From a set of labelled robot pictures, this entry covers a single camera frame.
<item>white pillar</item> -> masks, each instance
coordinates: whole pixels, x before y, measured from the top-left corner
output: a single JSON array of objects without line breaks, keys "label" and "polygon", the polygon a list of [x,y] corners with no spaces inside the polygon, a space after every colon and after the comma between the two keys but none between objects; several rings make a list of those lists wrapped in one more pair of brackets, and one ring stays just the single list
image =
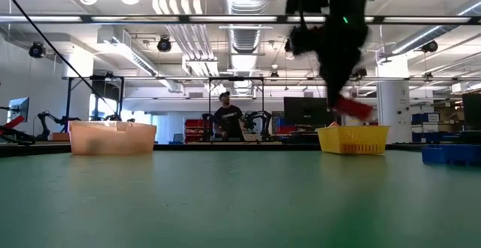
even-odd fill
[{"label": "white pillar", "polygon": [[391,126],[387,144],[411,142],[409,84],[386,81],[377,84],[377,114],[380,126]]}]

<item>ceiling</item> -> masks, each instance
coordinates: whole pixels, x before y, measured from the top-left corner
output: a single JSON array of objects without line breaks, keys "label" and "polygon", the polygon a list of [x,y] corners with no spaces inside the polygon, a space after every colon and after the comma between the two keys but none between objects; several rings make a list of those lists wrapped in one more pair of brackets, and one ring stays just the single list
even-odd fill
[{"label": "ceiling", "polygon": [[[451,15],[452,12],[463,3],[469,0],[376,0],[368,2],[367,15]],[[3,14],[18,14],[16,8],[10,11],[8,0],[0,0],[0,12]],[[28,14],[154,14],[151,0],[141,0],[136,5],[125,5],[120,0],[99,0],[96,4],[86,6],[78,3],[78,0],[18,0]],[[206,14],[224,14],[223,0],[201,0],[202,8]],[[272,0],[269,3],[268,14],[282,14],[284,12],[285,0]],[[11,26],[12,37],[21,38],[22,35],[35,32],[31,26]],[[123,57],[111,53],[104,53],[104,44],[97,44],[97,31],[100,26],[94,25],[41,25],[41,30],[46,33],[65,33],[79,40],[81,43],[91,47],[97,56],[101,56],[96,68],[110,69],[117,74],[139,75],[142,74],[135,65],[126,61]],[[363,48],[363,66],[368,69],[370,75],[374,75],[376,62],[374,50],[379,49],[383,44],[396,43],[409,37],[423,26],[370,26],[371,34],[368,42]],[[178,47],[173,48],[169,53],[160,53],[156,44],[161,35],[168,35],[168,30],[163,25],[132,25],[122,26],[134,38],[134,46],[138,51],[147,57],[152,63],[162,69],[163,74],[183,76],[185,73],[180,68],[182,53]],[[219,71],[227,70],[229,66],[228,39],[226,30],[219,29],[218,25],[207,25],[207,32],[215,56],[219,60]],[[283,49],[283,43],[289,32],[289,26],[273,26],[272,29],[264,30],[262,34],[262,54],[256,63],[256,74],[268,76],[271,72],[271,65],[279,66],[280,76],[312,76],[317,73],[318,64],[315,56],[300,56],[295,59],[287,59]],[[446,35],[436,39],[439,44],[438,52],[454,44],[473,37],[480,33],[479,26],[462,26]],[[457,46],[445,53],[430,56],[417,52],[408,53],[409,71],[411,74],[419,74],[423,71],[456,62],[463,57],[481,52],[481,38],[474,38],[472,41]],[[460,65],[457,68],[447,70],[443,76],[455,76],[466,71],[481,70],[481,63],[475,62],[469,65]]]}]

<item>black cable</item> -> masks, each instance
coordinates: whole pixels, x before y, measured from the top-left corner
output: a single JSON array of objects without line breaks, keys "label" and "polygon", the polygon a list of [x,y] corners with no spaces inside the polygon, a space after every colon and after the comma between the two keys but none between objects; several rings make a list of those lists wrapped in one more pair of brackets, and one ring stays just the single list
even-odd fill
[{"label": "black cable", "polygon": [[[0,126],[0,131],[3,132],[2,134],[0,134],[0,138],[10,143],[19,144],[22,146],[31,146],[36,142],[34,136],[28,135],[25,132],[19,132],[16,129]],[[14,135],[15,139],[12,139],[7,135]]]},{"label": "black cable", "polygon": [[100,96],[100,94],[98,94],[97,91],[95,91],[95,89],[93,89],[93,86],[87,82],[87,80],[85,80],[85,78],[83,78],[80,73],[74,68],[74,66],[72,64],[70,64],[69,61],[67,61],[67,59],[62,55],[60,54],[60,52],[53,46],[53,44],[47,39],[47,37],[45,36],[45,34],[38,28],[38,26],[32,21],[32,19],[30,19],[29,15],[27,15],[27,13],[23,10],[23,8],[20,6],[20,4],[17,2],[17,0],[11,0],[14,5],[17,7],[17,9],[20,11],[20,13],[27,19],[27,21],[29,21],[30,25],[33,26],[33,28],[35,29],[35,31],[37,31],[37,33],[45,40],[45,42],[47,42],[48,46],[50,46],[50,48],[52,48],[53,52],[55,52],[55,54],[57,56],[60,57],[60,59],[72,70],[75,72],[75,74],[90,88],[90,90],[92,90],[92,93],[97,95],[108,107],[109,109],[111,109],[113,111],[113,113],[115,114],[116,117],[118,117],[120,119],[120,116],[117,114],[117,112],[112,109],[108,104],[107,102],[105,101],[104,97]]}]

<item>orange bin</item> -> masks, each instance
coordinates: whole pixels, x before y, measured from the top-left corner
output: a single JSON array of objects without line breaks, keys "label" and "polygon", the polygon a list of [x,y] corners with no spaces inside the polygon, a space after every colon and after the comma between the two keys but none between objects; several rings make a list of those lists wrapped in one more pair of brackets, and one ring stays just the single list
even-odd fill
[{"label": "orange bin", "polygon": [[74,155],[151,153],[157,127],[119,121],[72,121],[68,124]]}]

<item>ceiling duct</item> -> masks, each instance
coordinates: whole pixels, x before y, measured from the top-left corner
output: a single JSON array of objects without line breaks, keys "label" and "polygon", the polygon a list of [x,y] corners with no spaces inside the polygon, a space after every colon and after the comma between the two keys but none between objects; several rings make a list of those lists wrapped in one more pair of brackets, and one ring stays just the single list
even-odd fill
[{"label": "ceiling duct", "polygon": [[[142,56],[141,52],[138,52],[132,47],[132,37],[125,30],[119,35],[115,32],[115,29],[112,26],[102,26],[97,33],[97,43],[109,44],[113,53],[125,57],[132,64],[136,65],[152,77],[165,76],[165,74],[159,73],[156,66],[147,60],[147,57]],[[180,83],[175,83],[170,80],[159,80],[159,82],[168,87],[169,92],[183,92],[183,86]]]},{"label": "ceiling duct", "polygon": [[[226,13],[231,15],[266,14],[269,6],[268,0],[224,1]],[[248,71],[250,73],[256,66],[257,56],[255,53],[259,51],[262,34],[262,30],[256,29],[257,26],[254,26],[254,29],[229,30],[230,51],[236,54],[231,56],[231,65],[236,75],[239,71]],[[252,86],[251,82],[234,82],[235,91],[240,95],[250,94],[252,92],[251,89],[249,89],[250,86]]]},{"label": "ceiling duct", "polygon": [[[479,16],[481,14],[481,0],[470,0],[464,3],[461,7],[452,12],[456,16]],[[411,36],[393,44],[391,47],[386,46],[386,52],[389,55],[399,55],[410,52],[427,44],[429,41],[433,41],[435,38],[451,32],[459,26],[426,26],[421,30],[415,32]]]}]

